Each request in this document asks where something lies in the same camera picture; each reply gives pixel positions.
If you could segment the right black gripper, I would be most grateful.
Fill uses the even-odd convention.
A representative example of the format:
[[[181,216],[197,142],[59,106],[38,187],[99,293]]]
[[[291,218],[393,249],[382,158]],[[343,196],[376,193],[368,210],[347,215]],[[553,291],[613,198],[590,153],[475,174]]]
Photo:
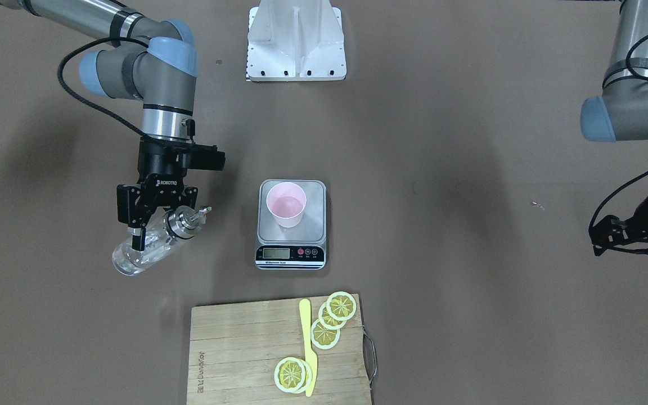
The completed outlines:
[[[195,209],[199,189],[186,186],[187,163],[195,144],[141,138],[139,142],[136,186],[116,187],[116,214],[132,235],[131,247],[146,249],[147,210],[180,206]]]

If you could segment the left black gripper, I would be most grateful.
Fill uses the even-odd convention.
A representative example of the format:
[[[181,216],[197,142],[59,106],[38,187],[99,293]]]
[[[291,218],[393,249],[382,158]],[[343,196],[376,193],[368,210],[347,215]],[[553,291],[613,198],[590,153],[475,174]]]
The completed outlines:
[[[605,216],[588,230],[594,256],[600,257],[606,251],[627,252],[625,246],[633,243],[648,243],[648,196],[638,205],[631,218],[631,236],[628,225],[617,216]]]

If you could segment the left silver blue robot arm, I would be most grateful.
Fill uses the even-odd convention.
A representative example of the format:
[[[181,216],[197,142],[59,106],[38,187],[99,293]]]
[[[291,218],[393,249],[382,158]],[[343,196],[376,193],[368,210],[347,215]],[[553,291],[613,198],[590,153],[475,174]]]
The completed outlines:
[[[602,94],[586,99],[579,115],[586,140],[594,142],[648,140],[648,1],[623,1],[619,28]],[[587,227],[596,256],[619,251],[648,257],[648,196],[632,217],[600,218],[597,206]]]

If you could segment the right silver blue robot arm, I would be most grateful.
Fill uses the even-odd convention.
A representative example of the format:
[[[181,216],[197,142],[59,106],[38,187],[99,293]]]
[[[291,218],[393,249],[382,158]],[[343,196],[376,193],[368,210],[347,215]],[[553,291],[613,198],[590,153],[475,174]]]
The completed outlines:
[[[183,211],[195,210],[198,190],[183,181],[193,170],[223,169],[214,146],[195,143],[198,56],[190,28],[180,20],[156,21],[116,1],[0,1],[93,39],[67,54],[57,67],[62,88],[81,103],[114,118],[141,141],[138,180],[116,189],[119,222],[131,233],[129,250],[152,249],[155,234],[188,239]],[[77,53],[82,85],[92,94],[142,103],[142,123],[133,125],[84,99],[65,83],[64,67]]]

